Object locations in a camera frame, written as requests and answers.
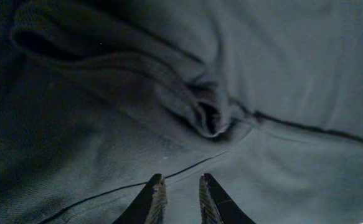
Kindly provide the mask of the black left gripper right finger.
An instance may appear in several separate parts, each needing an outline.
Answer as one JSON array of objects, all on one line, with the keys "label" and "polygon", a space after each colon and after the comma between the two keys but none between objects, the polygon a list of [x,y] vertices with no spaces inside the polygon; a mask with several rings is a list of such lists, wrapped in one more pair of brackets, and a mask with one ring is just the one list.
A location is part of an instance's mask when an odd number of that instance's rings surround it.
[{"label": "black left gripper right finger", "polygon": [[202,224],[256,224],[209,173],[200,177],[199,203]]}]

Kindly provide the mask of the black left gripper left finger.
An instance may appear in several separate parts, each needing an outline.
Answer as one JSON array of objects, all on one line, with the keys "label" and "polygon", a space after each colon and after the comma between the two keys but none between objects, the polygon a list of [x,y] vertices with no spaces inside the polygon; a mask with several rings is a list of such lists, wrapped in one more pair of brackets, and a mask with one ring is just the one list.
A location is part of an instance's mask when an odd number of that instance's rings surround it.
[{"label": "black left gripper left finger", "polygon": [[166,205],[165,178],[155,174],[113,224],[163,224]]}]

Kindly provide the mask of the black t-shirt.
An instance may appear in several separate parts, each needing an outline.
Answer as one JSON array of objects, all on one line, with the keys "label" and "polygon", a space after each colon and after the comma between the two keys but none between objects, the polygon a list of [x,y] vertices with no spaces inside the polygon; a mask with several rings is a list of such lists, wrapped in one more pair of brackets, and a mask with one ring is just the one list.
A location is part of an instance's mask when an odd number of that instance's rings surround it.
[{"label": "black t-shirt", "polygon": [[0,223],[363,223],[363,1],[0,1]]}]

